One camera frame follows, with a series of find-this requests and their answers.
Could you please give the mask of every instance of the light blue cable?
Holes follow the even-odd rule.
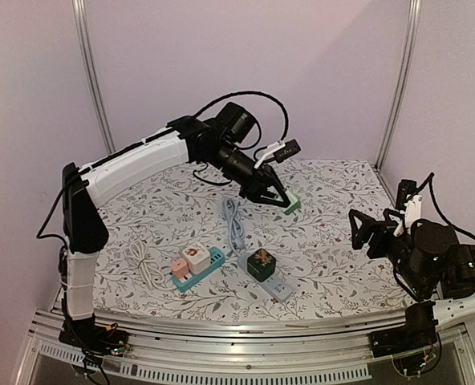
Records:
[[[237,256],[237,259],[241,259],[241,252],[245,251],[245,228],[239,221],[238,217],[239,204],[232,198],[223,198],[223,215],[229,223],[229,243],[230,249]]]

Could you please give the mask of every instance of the floral pattern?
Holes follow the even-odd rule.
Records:
[[[134,316],[244,322],[345,317],[405,308],[410,303],[385,259],[369,260],[350,242],[348,210],[380,217],[389,200],[367,162],[292,160],[275,165],[301,197],[289,216],[238,197],[235,183],[215,187],[191,175],[196,165],[171,168],[108,202],[100,212],[110,239],[95,272],[94,305]],[[201,174],[221,180],[218,171]],[[222,197],[239,202],[248,252],[264,248],[294,289],[279,303],[238,268],[230,252]],[[164,272],[194,242],[216,246],[225,264],[188,292],[148,290],[128,262],[128,247],[146,241]]]

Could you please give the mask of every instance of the blue power strip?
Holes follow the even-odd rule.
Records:
[[[176,277],[172,276],[172,282],[181,293],[191,289],[198,282],[210,275],[214,270],[225,263],[225,255],[221,250],[219,250],[218,247],[211,247],[209,252],[211,253],[211,266],[202,271],[200,274],[191,274],[191,278],[185,282],[181,282]]]

